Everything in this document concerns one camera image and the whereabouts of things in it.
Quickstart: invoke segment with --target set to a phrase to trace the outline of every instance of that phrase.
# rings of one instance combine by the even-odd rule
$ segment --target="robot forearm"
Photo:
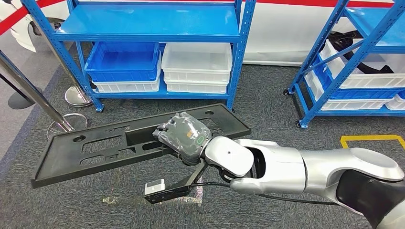
[[[395,161],[372,150],[298,151],[275,142],[231,143],[217,137],[208,144],[205,157],[241,177],[230,182],[240,193],[311,193],[364,215],[373,228],[403,228],[405,223],[404,173]],[[246,177],[253,165],[256,176]]]

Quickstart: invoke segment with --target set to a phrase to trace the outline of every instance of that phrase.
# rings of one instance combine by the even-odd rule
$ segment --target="carpet floor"
[[[299,119],[293,99],[282,91],[298,68],[244,65],[234,109],[252,128],[246,138],[275,141],[281,146],[321,150],[340,148],[342,135],[396,134],[405,136],[404,119],[393,117],[317,117],[308,129],[295,127]],[[73,108],[64,102],[71,85],[59,68],[47,97],[62,114],[82,113],[90,126],[193,108],[217,101],[104,100],[105,109]],[[164,178],[172,183],[193,169],[171,156],[112,169],[55,185],[32,189],[30,178],[46,146],[51,119],[38,107],[29,119],[26,138],[6,155],[0,180],[0,228],[134,228],[134,229],[369,229],[367,221],[336,206],[282,202],[237,194],[224,187],[203,187],[202,204],[169,201],[151,205],[143,199],[144,184]],[[395,159],[405,169],[405,151],[396,141],[353,142]],[[209,168],[204,181],[221,181]],[[108,204],[103,199],[115,198]],[[311,195],[296,198],[320,199]]]

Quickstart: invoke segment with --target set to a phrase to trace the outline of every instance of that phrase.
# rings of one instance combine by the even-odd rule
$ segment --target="red stripe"
[[[64,0],[38,0],[39,7],[49,6]],[[322,7],[335,7],[337,0],[257,0],[259,3],[273,3],[284,5],[299,5],[299,6],[322,6]],[[390,2],[371,2],[371,1],[349,1],[348,7],[391,7],[393,3]],[[25,7],[16,10],[9,17],[0,21],[0,35],[11,28],[15,23],[21,20],[28,11]]]
[[[37,3],[39,7],[45,7],[49,6],[58,2],[61,2],[64,0],[38,0]],[[28,14],[28,11],[26,10],[25,7],[21,7],[18,10],[16,10],[13,14],[11,14],[9,17],[4,19],[3,21],[0,21],[0,35],[2,35],[5,31],[7,31],[9,28],[11,28],[15,23],[17,23],[19,20],[21,20],[25,15]]]
[[[323,6],[335,7],[337,0],[256,0],[259,3],[273,3],[283,5],[299,6]],[[373,2],[373,1],[349,1],[348,7],[391,7],[391,2]]]

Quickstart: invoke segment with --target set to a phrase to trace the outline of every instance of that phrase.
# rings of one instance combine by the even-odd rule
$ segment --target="stanchion base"
[[[83,98],[76,87],[70,87],[69,89],[67,89],[67,91],[64,94],[64,99],[68,104],[74,107],[85,107],[93,103],[87,97]]]
[[[39,87],[36,88],[42,94],[42,90]],[[34,105],[35,102],[31,99],[26,99],[15,92],[13,95],[10,96],[8,104],[11,109],[21,110]]]
[[[87,127],[87,118],[82,114],[78,113],[65,114],[64,118],[75,130],[83,130]],[[65,131],[59,126],[57,122],[53,122],[48,127],[48,132],[46,133],[46,136],[48,137],[48,139],[51,139],[52,136],[60,133],[65,133]]]

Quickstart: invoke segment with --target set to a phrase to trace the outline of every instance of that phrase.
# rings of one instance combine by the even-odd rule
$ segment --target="yellow floor marking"
[[[348,141],[381,141],[381,140],[398,140],[402,147],[405,149],[405,141],[399,135],[352,135],[342,136],[341,145],[343,148],[349,148]]]

